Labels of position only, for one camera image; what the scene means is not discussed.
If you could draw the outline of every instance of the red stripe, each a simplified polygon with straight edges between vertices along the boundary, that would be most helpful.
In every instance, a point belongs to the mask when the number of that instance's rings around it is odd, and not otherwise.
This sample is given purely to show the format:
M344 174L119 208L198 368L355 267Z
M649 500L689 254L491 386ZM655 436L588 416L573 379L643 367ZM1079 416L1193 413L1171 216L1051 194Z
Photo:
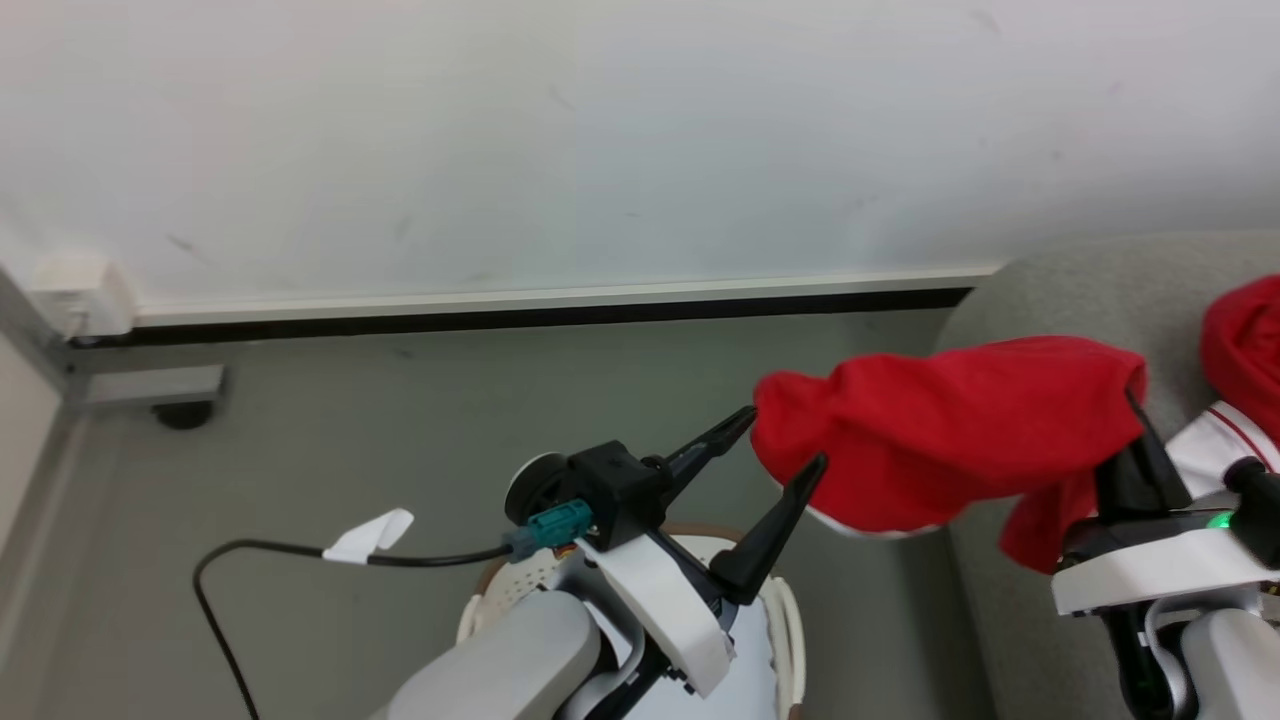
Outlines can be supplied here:
M1266 455L1262 455L1262 451L1261 451L1261 450L1258 450L1258 446L1253 445L1253 441L1252 441L1252 439L1249 439L1249 436L1244 434L1244 430L1242 430L1242 429L1239 428L1239 425L1236 425L1235 423L1233 423L1233 421L1228 420L1228 419L1226 419L1226 415L1224 415L1224 414L1219 413L1217 410L1215 410L1215 409L1212 409L1212 407L1210 407L1210 409L1208 409L1208 411L1210 411L1210 414L1211 414L1211 415L1213 415L1213 416L1215 416L1215 418L1217 418L1219 420L1222 420L1222 424L1224 424L1224 425L1226 425L1226 427L1231 428L1231 432L1234 432L1234 433L1235 433L1236 436L1239 436L1239 437L1240 437L1240 439L1243 439L1243 441L1244 441L1244 445L1249 446L1249 450L1252 450L1252 451L1253 451L1253 455L1254 455L1254 457L1257 457L1258 460L1261 460L1261 461L1262 461L1262 464L1263 464L1263 465L1266 466L1266 469L1267 469L1267 473L1275 473L1275 470L1272 470L1272 469L1271 469L1271 464L1270 464L1270 462L1267 462L1267 456L1266 456Z

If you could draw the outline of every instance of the black baseboard strip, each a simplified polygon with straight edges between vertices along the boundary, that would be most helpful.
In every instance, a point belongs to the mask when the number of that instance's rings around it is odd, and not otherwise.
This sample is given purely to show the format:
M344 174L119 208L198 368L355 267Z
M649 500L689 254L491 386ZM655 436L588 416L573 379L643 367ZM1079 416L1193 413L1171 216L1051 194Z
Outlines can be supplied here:
M549 310L494 310L486 313L447 313L389 315L372 318L326 318L261 323L223 323L209 325L170 325L137 328L127 336L73 342L76 347L140 347L159 345L202 345L301 337L357 336L387 333L431 333L449 331L490 331L550 325L596 325L609 323L653 323L710 318L749 318L762 315L806 315L822 313L874 313L882 310L923 310L954 307L972 288L905 290L817 295L804 297L760 297L748 300L709 300L657 302L652 305L605 305L594 307L554 307Z

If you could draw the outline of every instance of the cable connector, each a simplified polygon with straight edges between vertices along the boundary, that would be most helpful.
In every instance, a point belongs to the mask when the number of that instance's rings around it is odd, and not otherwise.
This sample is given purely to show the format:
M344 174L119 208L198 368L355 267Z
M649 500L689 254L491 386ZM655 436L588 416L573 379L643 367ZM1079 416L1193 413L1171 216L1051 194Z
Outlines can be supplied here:
M571 500L529 519L529 524L502 536L511 546L511 562L534 556L544 547L563 547L591 532L591 509L581 500Z

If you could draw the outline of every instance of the white fabric with red stripe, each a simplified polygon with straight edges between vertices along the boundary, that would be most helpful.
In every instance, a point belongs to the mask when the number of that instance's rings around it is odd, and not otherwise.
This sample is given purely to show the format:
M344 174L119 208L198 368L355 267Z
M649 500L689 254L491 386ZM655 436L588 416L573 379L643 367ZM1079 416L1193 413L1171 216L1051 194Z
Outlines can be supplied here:
M1222 473L1242 457L1276 471L1280 450L1262 428L1226 402L1215 402L1165 446L1193 500L1226 489Z

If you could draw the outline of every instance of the black caster wheel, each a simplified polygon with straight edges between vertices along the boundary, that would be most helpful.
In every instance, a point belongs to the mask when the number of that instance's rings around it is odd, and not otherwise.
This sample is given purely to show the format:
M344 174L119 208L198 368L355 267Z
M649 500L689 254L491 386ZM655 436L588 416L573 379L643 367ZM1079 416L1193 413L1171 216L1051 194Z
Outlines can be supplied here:
M198 402L173 402L169 405L156 405L151 413L160 420L160 424L172 430L193 430L214 416L214 402L201 400Z
M516 525L550 510L564 501L561 489L568 474L568 460L558 452L548 452L530 460L511 479L503 511Z

